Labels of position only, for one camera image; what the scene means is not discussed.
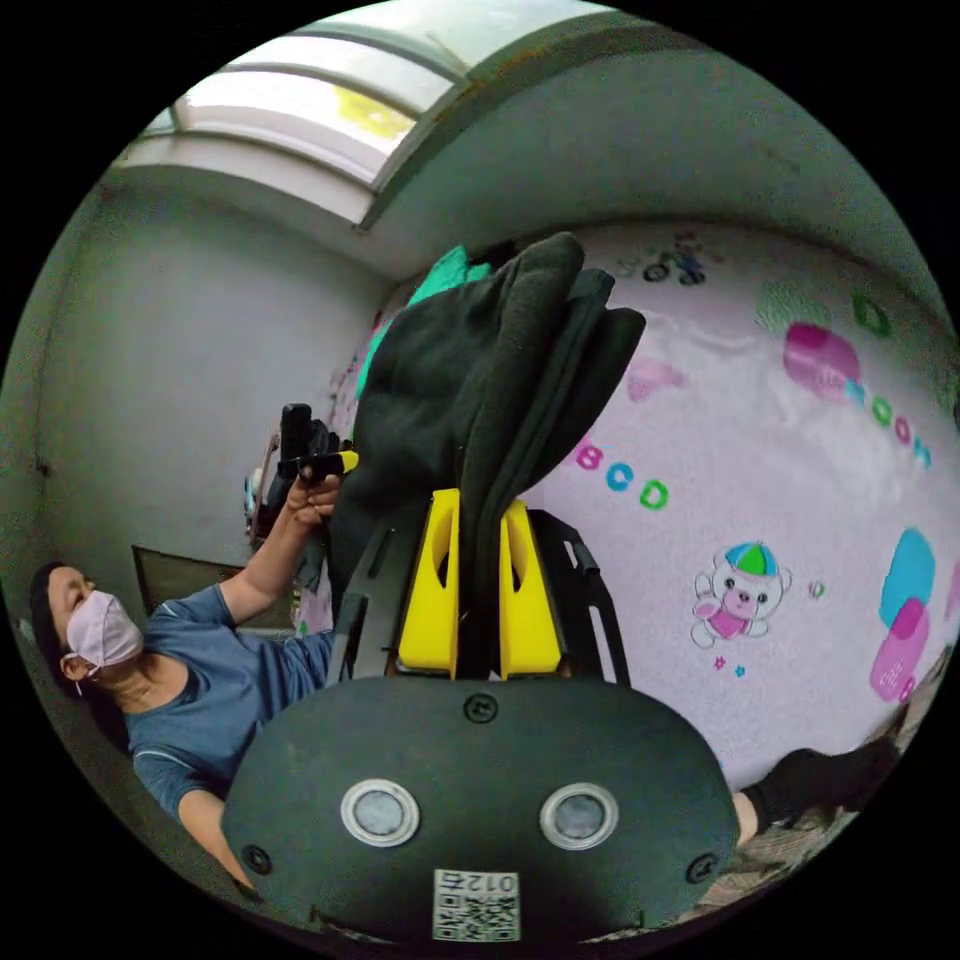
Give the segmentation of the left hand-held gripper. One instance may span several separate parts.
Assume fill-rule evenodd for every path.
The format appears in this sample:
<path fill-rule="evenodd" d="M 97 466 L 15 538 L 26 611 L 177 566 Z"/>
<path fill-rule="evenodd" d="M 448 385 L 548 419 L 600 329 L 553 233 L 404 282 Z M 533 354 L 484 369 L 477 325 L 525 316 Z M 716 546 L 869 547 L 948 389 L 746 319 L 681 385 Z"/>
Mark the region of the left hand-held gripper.
<path fill-rule="evenodd" d="M 359 463 L 355 450 L 342 447 L 339 436 L 314 418 L 282 418 L 276 469 L 263 497 L 263 520 L 278 518 L 293 482 L 304 472 L 308 478 L 345 476 Z"/>

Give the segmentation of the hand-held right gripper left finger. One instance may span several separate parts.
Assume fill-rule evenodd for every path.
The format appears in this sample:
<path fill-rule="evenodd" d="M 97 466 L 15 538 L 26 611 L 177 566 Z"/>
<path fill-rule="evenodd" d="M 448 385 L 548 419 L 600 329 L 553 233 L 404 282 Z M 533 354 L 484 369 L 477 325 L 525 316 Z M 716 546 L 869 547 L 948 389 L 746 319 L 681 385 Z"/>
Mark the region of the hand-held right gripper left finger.
<path fill-rule="evenodd" d="M 404 673 L 453 679 L 459 633 L 460 491 L 433 496 L 413 567 L 397 649 Z"/>

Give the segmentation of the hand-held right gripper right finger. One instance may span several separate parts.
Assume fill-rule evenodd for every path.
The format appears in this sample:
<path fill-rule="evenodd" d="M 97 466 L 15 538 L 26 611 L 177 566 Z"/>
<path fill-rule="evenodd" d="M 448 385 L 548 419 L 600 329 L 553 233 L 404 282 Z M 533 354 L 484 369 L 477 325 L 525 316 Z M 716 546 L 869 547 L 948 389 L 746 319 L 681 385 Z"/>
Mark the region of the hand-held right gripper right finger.
<path fill-rule="evenodd" d="M 557 673 L 559 635 L 530 515 L 521 500 L 500 521 L 498 619 L 501 679 Z"/>

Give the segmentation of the person's left hand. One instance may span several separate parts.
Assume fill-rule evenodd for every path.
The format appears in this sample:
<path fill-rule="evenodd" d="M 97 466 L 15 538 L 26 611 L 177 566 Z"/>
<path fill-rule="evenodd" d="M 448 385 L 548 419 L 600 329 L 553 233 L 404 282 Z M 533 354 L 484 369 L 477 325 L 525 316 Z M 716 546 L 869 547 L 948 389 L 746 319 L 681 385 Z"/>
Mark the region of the person's left hand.
<path fill-rule="evenodd" d="M 285 512 L 304 527 L 315 527 L 333 513 L 341 488 L 341 478 L 306 478 L 299 476 L 292 484 L 285 502 Z"/>

